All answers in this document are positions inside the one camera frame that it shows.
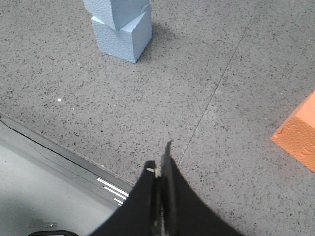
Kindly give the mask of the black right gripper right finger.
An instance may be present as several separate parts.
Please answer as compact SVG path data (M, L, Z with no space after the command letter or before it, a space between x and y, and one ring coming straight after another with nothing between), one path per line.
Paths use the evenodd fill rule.
M164 230L170 236L240 236L198 197L171 157L168 141L161 159Z

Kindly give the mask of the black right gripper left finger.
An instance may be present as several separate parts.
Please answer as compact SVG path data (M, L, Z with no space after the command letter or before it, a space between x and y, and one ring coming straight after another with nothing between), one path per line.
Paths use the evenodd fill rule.
M154 161L145 162L141 176L124 203L93 236L160 236L161 184Z

